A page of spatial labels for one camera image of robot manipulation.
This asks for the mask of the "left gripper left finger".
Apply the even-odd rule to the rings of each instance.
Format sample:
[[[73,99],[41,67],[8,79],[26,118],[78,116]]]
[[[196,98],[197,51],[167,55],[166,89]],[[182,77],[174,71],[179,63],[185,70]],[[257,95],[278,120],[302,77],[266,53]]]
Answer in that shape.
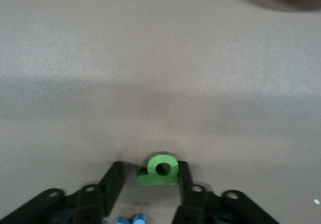
[[[114,162],[96,184],[66,195],[47,189],[12,211],[0,224],[104,224],[123,188],[123,162]]]

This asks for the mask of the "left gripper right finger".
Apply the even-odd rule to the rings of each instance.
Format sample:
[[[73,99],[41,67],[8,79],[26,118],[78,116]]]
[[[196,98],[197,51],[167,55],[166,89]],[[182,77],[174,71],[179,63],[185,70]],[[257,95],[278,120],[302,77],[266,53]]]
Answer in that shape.
[[[179,162],[181,204],[172,224],[278,224],[246,194],[227,190],[220,196],[193,182],[189,164]]]

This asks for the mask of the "green lowercase b block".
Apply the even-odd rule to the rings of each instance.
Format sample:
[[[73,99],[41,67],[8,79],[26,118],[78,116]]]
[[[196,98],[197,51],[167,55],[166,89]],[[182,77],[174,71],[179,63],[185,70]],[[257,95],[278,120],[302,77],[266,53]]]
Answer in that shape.
[[[178,182],[179,163],[176,156],[170,152],[154,153],[145,170],[139,172],[138,185],[174,185]]]

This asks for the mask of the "brown table mat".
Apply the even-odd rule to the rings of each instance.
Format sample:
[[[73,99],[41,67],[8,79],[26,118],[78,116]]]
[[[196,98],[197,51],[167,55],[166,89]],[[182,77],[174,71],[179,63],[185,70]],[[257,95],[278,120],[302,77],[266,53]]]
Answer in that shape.
[[[158,151],[321,224],[321,0],[0,0],[0,219],[121,160],[109,221],[170,224],[179,189],[135,179]]]

